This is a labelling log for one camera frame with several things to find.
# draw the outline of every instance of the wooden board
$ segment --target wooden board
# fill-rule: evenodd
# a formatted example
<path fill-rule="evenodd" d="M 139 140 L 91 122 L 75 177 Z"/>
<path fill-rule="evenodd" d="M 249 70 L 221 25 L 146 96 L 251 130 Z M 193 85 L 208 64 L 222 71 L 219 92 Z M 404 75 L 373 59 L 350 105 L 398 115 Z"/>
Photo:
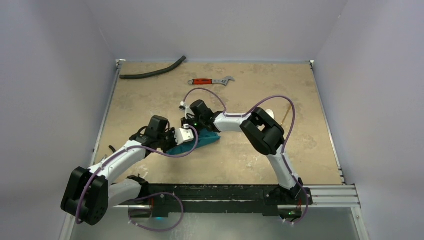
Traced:
<path fill-rule="evenodd" d="M 152 72 L 169 63 L 126 62 L 121 74 Z M 194 88 L 193 78 L 220 79 L 233 76 L 227 86 L 203 85 L 218 94 L 229 113 L 244 113 L 271 95 L 286 95 L 295 104 L 296 122 L 287 151 L 300 177 L 307 185 L 340 185 L 338 167 L 321 109 L 313 73 L 307 64 L 271 63 L 183 63 L 176 70 L 146 79 L 118 80 L 101 136 L 96 163 L 112 153 L 108 145 L 122 147 L 138 129 L 147 125 L 153 115 L 169 119 L 172 127 L 180 127 L 184 116 L 179 110 L 186 93 Z M 222 110 L 220 102 L 205 91 L 194 91 L 190 104 L 202 99 L 213 111 Z M 261 106 L 272 109 L 281 122 L 289 103 L 272 99 Z M 283 128 L 289 130 L 292 111 Z M 184 158 L 167 158 L 151 154 L 135 164 L 118 180 L 140 174 L 151 183 L 190 184 L 276 184 L 277 178 L 268 159 L 251 146 L 238 132 L 220 133 L 221 139 L 196 149 Z"/>

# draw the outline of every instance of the wrench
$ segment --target wrench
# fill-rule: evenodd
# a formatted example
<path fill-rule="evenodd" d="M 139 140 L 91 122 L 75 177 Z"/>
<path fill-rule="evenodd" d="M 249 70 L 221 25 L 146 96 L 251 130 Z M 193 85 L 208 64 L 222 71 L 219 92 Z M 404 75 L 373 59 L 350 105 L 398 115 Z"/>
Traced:
<path fill-rule="evenodd" d="M 227 86 L 229 81 L 235 82 L 236 80 L 232 76 L 226 76 L 223 79 L 195 78 L 195 79 L 188 80 L 188 84 L 191 84 L 191 85 L 222 84 L 224 86 Z"/>

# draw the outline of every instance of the white wall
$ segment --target white wall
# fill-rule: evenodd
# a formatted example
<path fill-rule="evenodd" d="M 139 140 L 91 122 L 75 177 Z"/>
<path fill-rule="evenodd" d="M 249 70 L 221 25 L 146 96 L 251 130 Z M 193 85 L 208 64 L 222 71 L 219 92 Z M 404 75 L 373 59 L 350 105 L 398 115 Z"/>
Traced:
<path fill-rule="evenodd" d="M 424 1 L 350 0 L 314 71 L 371 239 L 424 235 Z"/>
<path fill-rule="evenodd" d="M 87 0 L 117 59 L 308 61 L 347 0 Z"/>
<path fill-rule="evenodd" d="M 0 239 L 57 239 L 115 61 L 83 0 L 2 1 L 0 43 Z"/>

